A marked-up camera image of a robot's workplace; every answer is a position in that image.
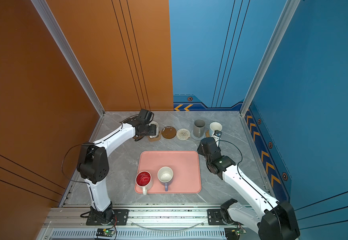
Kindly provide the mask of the paw shaped cork coaster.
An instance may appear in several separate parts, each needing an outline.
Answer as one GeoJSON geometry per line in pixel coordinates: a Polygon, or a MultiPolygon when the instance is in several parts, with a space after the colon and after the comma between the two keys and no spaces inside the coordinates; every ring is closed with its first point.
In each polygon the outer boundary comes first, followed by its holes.
{"type": "Polygon", "coordinates": [[[162,134],[161,134],[161,131],[159,131],[159,133],[156,137],[153,138],[152,136],[149,136],[148,140],[150,142],[156,142],[156,141],[159,141],[161,139],[161,137],[162,137],[162,134]]]}

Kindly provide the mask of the dark brown rimmed coaster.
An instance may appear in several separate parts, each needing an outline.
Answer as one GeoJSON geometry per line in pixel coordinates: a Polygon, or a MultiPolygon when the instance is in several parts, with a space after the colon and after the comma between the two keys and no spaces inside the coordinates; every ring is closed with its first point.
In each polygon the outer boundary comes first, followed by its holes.
{"type": "Polygon", "coordinates": [[[165,139],[173,139],[174,137],[176,137],[176,133],[177,133],[176,128],[172,126],[164,127],[162,130],[162,136],[165,139]]]}

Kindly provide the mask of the blue grey woven coaster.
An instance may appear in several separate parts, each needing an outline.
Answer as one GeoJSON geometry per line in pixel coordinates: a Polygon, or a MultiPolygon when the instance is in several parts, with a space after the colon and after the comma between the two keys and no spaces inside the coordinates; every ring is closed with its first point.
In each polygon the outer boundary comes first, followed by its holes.
{"type": "Polygon", "coordinates": [[[203,134],[201,137],[196,137],[193,132],[190,133],[191,137],[194,139],[194,140],[197,140],[197,141],[201,141],[202,139],[204,139],[206,137],[205,134],[203,134]]]}

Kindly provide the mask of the light blue mug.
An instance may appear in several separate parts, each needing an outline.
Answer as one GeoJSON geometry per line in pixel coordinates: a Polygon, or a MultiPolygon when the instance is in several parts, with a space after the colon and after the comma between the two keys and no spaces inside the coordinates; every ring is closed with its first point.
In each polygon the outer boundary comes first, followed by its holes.
{"type": "Polygon", "coordinates": [[[219,122],[212,122],[209,125],[209,130],[210,130],[210,135],[212,135],[212,132],[215,130],[222,131],[222,124],[220,124],[219,122]]]}

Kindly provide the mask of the grey green mug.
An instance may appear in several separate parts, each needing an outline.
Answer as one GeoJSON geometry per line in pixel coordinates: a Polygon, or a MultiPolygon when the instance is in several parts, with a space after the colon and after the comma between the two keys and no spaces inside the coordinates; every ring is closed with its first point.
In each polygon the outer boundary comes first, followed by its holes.
{"type": "Polygon", "coordinates": [[[205,121],[204,120],[195,120],[193,125],[193,136],[196,139],[201,139],[204,136],[205,131],[205,121]]]}

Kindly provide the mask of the white woven round coaster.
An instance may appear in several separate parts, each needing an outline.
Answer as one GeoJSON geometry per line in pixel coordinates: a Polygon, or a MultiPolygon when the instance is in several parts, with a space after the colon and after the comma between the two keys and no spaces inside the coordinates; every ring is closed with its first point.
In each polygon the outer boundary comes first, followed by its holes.
{"type": "Polygon", "coordinates": [[[187,129],[180,129],[177,130],[176,137],[181,141],[186,141],[191,137],[191,133],[187,129]]]}

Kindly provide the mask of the purple mug white inside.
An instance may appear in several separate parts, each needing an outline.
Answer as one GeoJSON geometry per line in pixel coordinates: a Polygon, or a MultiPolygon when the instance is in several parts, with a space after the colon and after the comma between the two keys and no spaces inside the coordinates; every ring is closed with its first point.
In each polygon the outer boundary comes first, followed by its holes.
{"type": "Polygon", "coordinates": [[[165,191],[169,191],[169,185],[173,181],[174,171],[170,167],[162,167],[157,174],[158,180],[164,186],[165,191]]]}

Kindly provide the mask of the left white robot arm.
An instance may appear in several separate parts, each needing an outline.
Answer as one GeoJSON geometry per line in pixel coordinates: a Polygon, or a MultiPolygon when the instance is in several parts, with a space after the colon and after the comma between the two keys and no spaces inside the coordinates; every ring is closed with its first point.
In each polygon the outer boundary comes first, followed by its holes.
{"type": "Polygon", "coordinates": [[[107,225],[115,218],[106,184],[109,155],[129,139],[137,142],[145,136],[155,136],[158,130],[152,125],[154,115],[142,109],[137,115],[121,121],[120,126],[105,137],[81,145],[77,171],[88,186],[91,197],[89,219],[94,223],[107,225]]]}

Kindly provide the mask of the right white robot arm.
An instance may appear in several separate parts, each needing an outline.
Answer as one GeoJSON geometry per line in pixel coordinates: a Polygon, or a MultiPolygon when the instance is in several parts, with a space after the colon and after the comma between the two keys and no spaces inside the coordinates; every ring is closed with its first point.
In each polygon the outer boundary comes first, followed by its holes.
{"type": "Polygon", "coordinates": [[[300,229],[295,211],[289,202],[280,202],[255,184],[240,169],[239,163],[221,154],[218,142],[212,138],[200,141],[197,152],[205,157],[208,170],[232,186],[250,205],[235,199],[221,205],[222,219],[241,223],[256,232],[262,240],[297,240],[300,229]]]}

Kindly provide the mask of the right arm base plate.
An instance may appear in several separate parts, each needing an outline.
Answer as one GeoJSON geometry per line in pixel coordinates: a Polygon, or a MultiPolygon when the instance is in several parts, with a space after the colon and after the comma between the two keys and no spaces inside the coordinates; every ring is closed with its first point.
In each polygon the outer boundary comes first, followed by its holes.
{"type": "Polygon", "coordinates": [[[208,224],[211,226],[230,225],[232,222],[228,219],[226,211],[222,209],[207,210],[208,224]]]}

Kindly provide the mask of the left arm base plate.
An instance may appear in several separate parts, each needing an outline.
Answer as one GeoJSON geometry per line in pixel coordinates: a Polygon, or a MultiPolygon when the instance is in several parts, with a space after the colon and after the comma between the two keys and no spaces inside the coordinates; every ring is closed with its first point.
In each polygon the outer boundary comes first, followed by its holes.
{"type": "Polygon", "coordinates": [[[99,214],[95,214],[94,211],[89,213],[86,221],[87,226],[125,226],[129,217],[129,210],[127,209],[113,209],[110,213],[111,219],[102,218],[99,214]]]}

